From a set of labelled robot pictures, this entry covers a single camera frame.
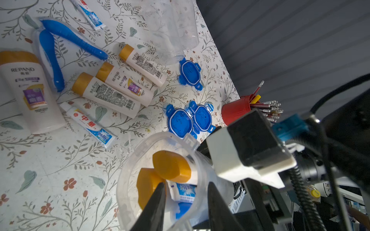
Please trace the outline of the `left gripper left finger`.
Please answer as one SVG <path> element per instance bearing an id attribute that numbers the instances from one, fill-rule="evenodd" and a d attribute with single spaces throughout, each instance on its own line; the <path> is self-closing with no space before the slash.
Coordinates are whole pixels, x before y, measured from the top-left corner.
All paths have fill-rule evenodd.
<path id="1" fill-rule="evenodd" d="M 130 231 L 162 231 L 166 205 L 166 189 L 159 183 Z"/>

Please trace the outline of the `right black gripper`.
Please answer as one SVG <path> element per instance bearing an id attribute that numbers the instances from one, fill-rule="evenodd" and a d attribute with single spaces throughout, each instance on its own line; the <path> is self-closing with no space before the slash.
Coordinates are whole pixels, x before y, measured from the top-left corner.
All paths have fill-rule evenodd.
<path id="1" fill-rule="evenodd" d="M 282 141 L 301 144 L 319 156 L 326 168 L 326 177 L 334 182 L 335 166 L 361 189 L 370 190 L 370 93 L 362 93 L 322 122 L 314 114 L 302 120 L 298 115 L 272 125 L 273 133 Z M 206 140 L 198 151 L 211 160 Z"/>

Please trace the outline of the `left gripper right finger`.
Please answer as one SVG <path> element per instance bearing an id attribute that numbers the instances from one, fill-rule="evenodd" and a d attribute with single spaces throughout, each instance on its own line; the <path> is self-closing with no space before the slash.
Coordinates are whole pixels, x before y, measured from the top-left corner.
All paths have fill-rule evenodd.
<path id="1" fill-rule="evenodd" d="M 211 231 L 244 231 L 213 182 L 208 185 L 208 214 Z"/>

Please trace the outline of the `small toothpaste tube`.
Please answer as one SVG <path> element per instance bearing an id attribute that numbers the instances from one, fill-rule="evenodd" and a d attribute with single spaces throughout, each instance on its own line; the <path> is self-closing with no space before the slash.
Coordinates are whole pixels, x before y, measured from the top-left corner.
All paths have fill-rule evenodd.
<path id="1" fill-rule="evenodd" d="M 171 199 L 175 202 L 192 204 L 196 197 L 196 185 L 167 181 Z"/>
<path id="2" fill-rule="evenodd" d="M 94 30 L 104 29 L 106 25 L 96 15 L 96 13 L 89 8 L 87 3 L 83 0 L 71 0 L 72 4 L 77 10 L 86 18 L 87 22 Z"/>
<path id="3" fill-rule="evenodd" d="M 60 104 L 60 107 L 66 112 L 67 116 L 72 118 L 93 137 L 95 137 L 106 150 L 108 150 L 117 140 L 117 136 L 98 125 L 97 122 L 90 119 L 90 117 L 84 114 L 79 108 L 68 103 L 62 103 Z"/>

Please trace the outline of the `blue-lid clear container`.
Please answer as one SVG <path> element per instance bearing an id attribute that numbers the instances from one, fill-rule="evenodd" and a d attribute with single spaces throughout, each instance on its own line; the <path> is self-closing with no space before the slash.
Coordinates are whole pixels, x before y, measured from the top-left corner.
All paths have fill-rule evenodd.
<path id="1" fill-rule="evenodd" d="M 179 63 L 184 58 L 184 51 L 170 1 L 139 1 L 138 6 L 141 7 L 138 15 L 146 24 L 146 37 L 156 49 L 158 63 Z"/>
<path id="2" fill-rule="evenodd" d="M 171 151 L 183 156 L 191 156 L 198 172 L 198 186 L 193 205 L 180 219 L 175 218 L 180 210 L 178 204 L 169 195 L 166 196 L 166 207 L 163 219 L 165 231 L 191 231 L 193 226 L 208 219 L 207 188 L 213 182 L 226 204 L 234 197 L 233 183 L 219 178 L 209 158 L 197 151 L 200 143 L 190 134 L 183 139 L 170 132 L 155 133 L 142 140 L 134 152 L 125 161 L 117 183 L 118 221 L 121 230 L 130 230 L 142 210 L 138 204 L 136 182 L 142 168 L 153 168 L 152 155 L 157 151 Z"/>
<path id="3" fill-rule="evenodd" d="M 199 40 L 193 1 L 174 0 L 171 5 L 183 50 L 197 47 Z"/>

